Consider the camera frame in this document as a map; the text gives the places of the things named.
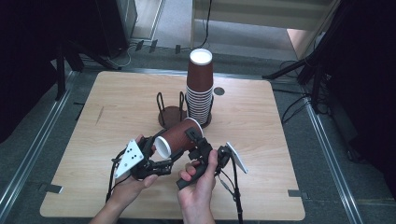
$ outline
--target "stack of cups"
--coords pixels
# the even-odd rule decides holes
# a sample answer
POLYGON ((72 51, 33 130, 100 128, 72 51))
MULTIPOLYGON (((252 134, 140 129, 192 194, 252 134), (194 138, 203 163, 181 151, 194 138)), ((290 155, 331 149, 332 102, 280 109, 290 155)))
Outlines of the stack of cups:
POLYGON ((206 124, 213 99, 212 53, 207 49, 195 49, 190 54, 187 74, 187 116, 206 124))

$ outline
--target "person's right hand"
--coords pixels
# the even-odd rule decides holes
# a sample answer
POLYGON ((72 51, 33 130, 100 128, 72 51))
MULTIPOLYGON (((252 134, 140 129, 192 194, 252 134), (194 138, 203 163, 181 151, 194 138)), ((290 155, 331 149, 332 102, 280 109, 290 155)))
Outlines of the person's right hand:
MULTIPOLYGON (((179 175, 186 181, 191 180, 195 175, 194 166, 199 165, 198 161, 186 164, 186 170, 180 171, 179 175)), ((194 185, 181 189, 178 194, 184 223, 215 223, 210 210, 210 201, 212 199, 212 190, 216 185, 215 172, 218 166, 218 152, 213 149, 209 154, 209 164, 205 173, 198 179, 194 185)))

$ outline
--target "held brown cup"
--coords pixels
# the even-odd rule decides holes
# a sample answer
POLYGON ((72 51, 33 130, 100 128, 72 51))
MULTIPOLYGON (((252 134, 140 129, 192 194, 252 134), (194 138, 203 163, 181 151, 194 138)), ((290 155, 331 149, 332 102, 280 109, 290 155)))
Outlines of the held brown cup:
POLYGON ((187 86, 197 92, 213 87, 212 53, 207 49, 195 49, 190 53, 187 86))
POLYGON ((186 118, 179 124, 173 126, 165 133, 161 134, 154 140, 154 146, 158 153, 164 159, 170 157, 170 155, 179 149, 189 150, 195 146, 195 144, 186 135, 186 131, 189 128, 194 128, 198 134, 202 137, 204 133, 201 126, 195 119, 186 118))

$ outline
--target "gray carpet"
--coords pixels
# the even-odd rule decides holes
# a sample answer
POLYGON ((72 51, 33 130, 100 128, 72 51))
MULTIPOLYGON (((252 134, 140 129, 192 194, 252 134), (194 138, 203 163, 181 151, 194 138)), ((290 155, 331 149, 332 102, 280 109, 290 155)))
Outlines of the gray carpet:
MULTIPOLYGON (((132 71, 136 68, 183 71, 187 68, 188 51, 175 54, 173 49, 156 49, 153 53, 149 53, 149 48, 144 47, 140 51, 130 49, 130 52, 132 60, 122 68, 123 71, 132 71)), ((117 63, 127 63, 128 56, 126 54, 121 55, 115 61, 117 63)), ((38 190, 42 183, 50 183, 53 178, 77 123, 76 118, 81 110, 81 105, 74 103, 84 103, 86 101, 96 75, 105 70, 95 62, 86 60, 84 63, 86 68, 78 75, 64 110, 7 217, 7 223, 87 223, 90 220, 89 218, 47 218, 40 216, 39 208, 45 193, 38 190)), ((216 73, 238 74, 244 78, 260 79, 261 75, 268 75, 277 71, 281 64, 282 62, 277 60, 214 54, 216 73)), ((290 73, 279 81, 273 82, 273 88, 275 90, 301 91, 292 76, 295 76, 295 74, 290 73)), ((56 86, 43 96, 11 137, 0 145, 0 154, 2 155, 0 159, 1 189, 4 188, 18 168, 24 153, 34 140, 40 124, 47 116, 55 95, 56 86)), ((281 117, 288 106, 300 96, 300 94, 275 91, 279 116, 281 117)), ((302 104, 303 102, 297 104, 295 109, 302 104)), ((328 116, 322 116, 322 118, 327 134, 332 139, 334 153, 345 173, 352 193, 357 199, 363 220, 366 223, 395 223, 396 203, 389 199, 391 196, 382 175, 370 164, 350 162, 346 156, 344 142, 336 131, 332 119, 328 116)), ((283 128, 299 188, 309 196, 309 198, 303 200, 306 217, 303 221, 297 223, 348 223, 347 214, 306 110, 290 119, 283 128)), ((122 223, 176 222, 132 219, 123 220, 122 223)), ((237 222, 220 221, 219 223, 237 222)), ((246 223, 291 222, 258 220, 246 223)))

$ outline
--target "table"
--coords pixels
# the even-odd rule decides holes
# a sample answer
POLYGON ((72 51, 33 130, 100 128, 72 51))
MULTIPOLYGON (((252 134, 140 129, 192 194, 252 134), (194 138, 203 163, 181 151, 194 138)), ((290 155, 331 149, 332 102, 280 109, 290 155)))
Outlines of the table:
MULTIPOLYGON (((302 59, 320 32, 326 31, 339 4, 340 0, 216 0, 210 20, 286 28, 297 58, 302 59)), ((191 47, 195 20, 206 20, 208 9, 209 1, 192 0, 191 47)))
MULTIPOLYGON (((204 135, 213 148, 231 142, 249 169, 247 175, 238 169, 244 219, 303 219, 302 199, 288 193, 298 190, 298 185, 270 83, 227 77, 215 77, 214 83, 225 93, 215 94, 212 122, 204 135)), ((151 136, 162 128, 156 103, 159 91, 165 106, 178 105, 185 86, 185 76, 100 73, 51 182, 64 190, 47 193, 41 215, 95 216, 105 204, 111 159, 131 138, 140 133, 151 136)), ((157 153, 152 159, 162 160, 157 153)), ((171 175, 161 176, 121 216, 181 219, 175 182, 188 161, 186 154, 171 175)), ((231 164, 224 171, 233 175, 231 164)), ((219 181, 211 207, 215 219, 237 219, 233 198, 219 181)))

